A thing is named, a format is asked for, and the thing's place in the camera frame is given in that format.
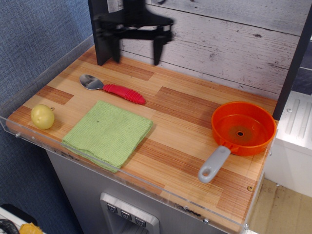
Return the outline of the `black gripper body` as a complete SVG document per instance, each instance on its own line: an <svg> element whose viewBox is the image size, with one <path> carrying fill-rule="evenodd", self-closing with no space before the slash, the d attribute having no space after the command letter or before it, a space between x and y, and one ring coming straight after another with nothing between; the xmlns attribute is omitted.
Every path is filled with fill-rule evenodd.
<svg viewBox="0 0 312 234"><path fill-rule="evenodd" d="M94 17L99 27L97 36L107 44L118 44L121 39L145 39L170 42L174 20L157 15L146 7L144 0L124 0L123 8Z"/></svg>

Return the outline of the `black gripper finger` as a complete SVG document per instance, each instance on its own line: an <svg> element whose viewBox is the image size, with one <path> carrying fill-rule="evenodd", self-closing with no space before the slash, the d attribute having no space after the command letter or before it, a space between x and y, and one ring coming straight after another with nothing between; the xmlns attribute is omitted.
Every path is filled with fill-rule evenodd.
<svg viewBox="0 0 312 234"><path fill-rule="evenodd" d="M119 38L115 36L111 37L111 50L114 61L120 63L120 43Z"/></svg>
<svg viewBox="0 0 312 234"><path fill-rule="evenodd" d="M166 39L154 39L153 41L153 53L154 53L154 65L157 66L160 62L163 46L167 43Z"/></svg>

